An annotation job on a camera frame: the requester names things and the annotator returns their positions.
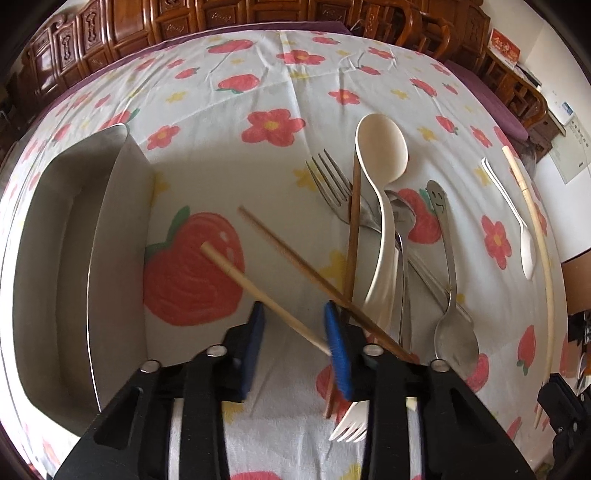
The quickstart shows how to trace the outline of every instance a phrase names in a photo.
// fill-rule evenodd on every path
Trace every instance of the tablecloth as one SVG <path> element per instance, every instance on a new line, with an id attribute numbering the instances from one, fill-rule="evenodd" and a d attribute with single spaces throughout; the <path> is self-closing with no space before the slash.
<path id="1" fill-rule="evenodd" d="M 492 168 L 532 223 L 503 156 L 504 134 L 439 62 L 378 41 L 322 32 L 243 31 L 146 52 L 61 101 L 40 122 L 0 201 L 6 245 L 0 333 L 6 376 L 0 420 L 33 464 L 55 472 L 76 442 L 27 400 L 15 377 L 12 281 L 22 224 L 35 184 L 59 152 L 126 123 L 156 172 L 144 275 L 147 345 L 164 365 L 183 362 L 243 323 L 252 298 L 197 252 L 207 239 L 288 311 L 324 335 L 325 296 L 237 214 L 243 204 L 340 287 L 348 226 L 332 213 L 306 169 L 328 150 L 351 177 L 355 128 L 371 112 L 390 116 L 408 144 L 407 171 L 392 184 L 417 214 L 410 248 L 445 284 L 439 224 L 425 186 L 437 180 L 450 203 L 458 301 L 480 346 L 468 384 L 532 465 L 550 449 L 547 417 L 534 429 L 546 355 L 544 277 L 525 279 L 519 224 L 480 168 Z M 370 198 L 368 185 L 364 196 Z M 552 229 L 535 199 L 553 268 L 554 370 L 566 344 L 566 301 Z M 355 299 L 373 275 L 379 236 L 360 234 Z M 433 354 L 441 315 L 411 277 L 414 350 Z M 329 358 L 267 312 L 252 391 L 225 404 L 228 458 L 235 480 L 357 478 L 361 444 L 330 443 L 324 420 Z M 339 400 L 338 417 L 347 404 Z M 413 476 L 419 475 L 413 466 Z M 253 472 L 265 472 L 256 476 Z"/>

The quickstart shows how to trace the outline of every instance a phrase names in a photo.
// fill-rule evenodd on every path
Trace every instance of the long wooden stick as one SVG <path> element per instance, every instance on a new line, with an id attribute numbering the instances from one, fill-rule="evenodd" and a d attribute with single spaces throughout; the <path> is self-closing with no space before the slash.
<path id="1" fill-rule="evenodd" d="M 233 263 L 231 263 L 226 257 L 219 253 L 214 247 L 212 247 L 211 244 L 204 242 L 201 245 L 201 252 L 203 252 L 203 254 L 213 263 L 215 263 L 228 277 L 244 288 L 244 290 L 250 293 L 257 300 L 263 302 L 267 307 L 273 310 L 273 312 L 279 315 L 281 320 L 288 324 L 289 327 L 293 328 L 312 345 L 318 347 L 320 350 L 326 353 L 326 355 L 330 356 L 330 348 L 322 338 L 318 337 L 306 325 L 301 323 L 291 313 L 275 302 L 275 300 L 270 298 L 269 295 L 258 288 L 240 270 L 238 270 Z"/>
<path id="2" fill-rule="evenodd" d="M 534 199 L 531 197 L 530 189 L 523 178 L 521 169 L 509 147 L 503 147 L 503 153 L 511 166 L 511 170 L 517 179 L 517 184 L 523 193 L 523 197 L 527 204 L 527 209 L 530 211 L 531 220 L 534 224 L 535 239 L 540 250 L 540 257 L 542 258 L 542 266 L 544 267 L 544 281 L 546 287 L 546 313 L 548 315 L 548 341 L 546 343 L 546 363 L 544 368 L 544 383 L 548 382 L 550 374 L 552 373 L 552 357 L 554 353 L 554 287 L 552 285 L 552 272 L 550 270 L 550 257 L 548 256 L 548 249 L 546 247 L 546 240 L 544 239 L 544 232 L 542 231 L 542 225 L 538 212 L 535 209 Z M 540 423 L 542 416 L 542 409 L 538 408 L 538 413 L 535 416 L 535 428 Z"/>
<path id="3" fill-rule="evenodd" d="M 397 344 L 392 338 L 388 336 L 380 327 L 378 327 L 360 308 L 352 304 L 341 292 L 339 292 L 331 283 L 320 275 L 314 268 L 300 257 L 289 245 L 271 232 L 258 218 L 251 212 L 246 210 L 243 206 L 238 207 L 238 212 L 248 222 L 256 228 L 256 230 L 279 252 L 288 259 L 293 266 L 300 270 L 312 283 L 316 284 L 320 289 L 328 295 L 337 305 L 343 307 L 351 312 L 351 315 L 357 322 L 369 333 L 371 333 L 378 343 L 386 350 L 389 350 L 396 355 L 400 360 L 405 362 L 416 363 L 415 360 Z"/>
<path id="4" fill-rule="evenodd" d="M 349 245 L 347 246 L 347 263 L 345 266 L 345 280 L 343 282 L 343 295 L 350 301 L 353 300 L 355 287 L 355 272 L 357 270 L 357 246 L 359 244 L 359 215 L 361 213 L 361 164 L 355 154 L 353 160 L 353 189 L 349 201 Z M 341 320 L 349 321 L 349 312 L 341 310 Z M 326 408 L 324 418 L 329 419 L 335 407 L 336 396 L 335 375 L 330 369 L 329 383 L 326 389 Z"/>

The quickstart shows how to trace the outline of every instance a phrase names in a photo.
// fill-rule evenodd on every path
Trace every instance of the fork tines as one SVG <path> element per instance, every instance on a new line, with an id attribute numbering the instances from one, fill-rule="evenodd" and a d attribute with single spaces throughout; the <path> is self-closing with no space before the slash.
<path id="1" fill-rule="evenodd" d="M 339 166 L 335 163 L 326 149 L 324 150 L 324 154 L 329 159 L 329 163 L 326 162 L 322 154 L 318 153 L 318 158 L 320 159 L 320 162 L 324 168 L 320 167 L 314 155 L 312 155 L 312 162 L 314 162 L 315 168 L 310 165 L 309 162 L 306 162 L 306 166 L 308 167 L 308 170 L 310 170 L 310 174 L 312 175 L 314 183 L 316 183 L 320 193 L 327 202 L 336 203 L 338 206 L 341 206 L 344 202 L 347 205 L 351 195 L 353 194 L 353 185 L 345 176 L 343 171 L 339 168 Z M 326 191 L 324 185 L 328 187 L 330 193 Z"/>

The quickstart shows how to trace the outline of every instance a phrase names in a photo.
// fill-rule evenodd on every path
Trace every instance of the metal screw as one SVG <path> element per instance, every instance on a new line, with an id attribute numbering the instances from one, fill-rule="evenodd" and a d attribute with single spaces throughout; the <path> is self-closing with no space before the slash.
<path id="1" fill-rule="evenodd" d="M 384 349 L 375 343 L 370 343 L 369 345 L 365 345 L 363 347 L 363 352 L 365 355 L 369 356 L 380 356 L 384 353 Z"/>
<path id="2" fill-rule="evenodd" d="M 228 349 L 223 345 L 212 345 L 207 349 L 207 356 L 224 356 Z"/>
<path id="3" fill-rule="evenodd" d="M 145 374 L 153 374 L 154 372 L 157 372 L 159 369 L 160 362 L 158 362 L 157 360 L 148 360 L 147 362 L 144 362 L 144 364 L 140 368 L 140 370 Z"/>
<path id="4" fill-rule="evenodd" d="M 431 368 L 439 373 L 449 372 L 449 364 L 445 360 L 433 360 Z"/>

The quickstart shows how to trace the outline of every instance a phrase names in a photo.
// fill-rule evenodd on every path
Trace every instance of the blue gripper pad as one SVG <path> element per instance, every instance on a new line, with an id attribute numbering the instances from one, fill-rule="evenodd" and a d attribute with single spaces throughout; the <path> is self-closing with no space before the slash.
<path id="1" fill-rule="evenodd" d="M 242 357 L 242 382 L 240 390 L 243 398 L 246 398 L 251 390 L 252 380 L 255 376 L 256 359 L 261 348 L 262 334 L 265 330 L 265 310 L 260 301 L 256 301 L 252 307 L 251 315 L 248 319 L 250 331 L 250 341 L 246 345 L 246 351 Z"/>
<path id="2" fill-rule="evenodd" d="M 365 366 L 361 357 L 366 345 L 363 330 L 341 321 L 337 307 L 332 301 L 324 306 L 324 329 L 332 355 L 337 387 L 349 401 L 368 400 L 373 373 Z"/>

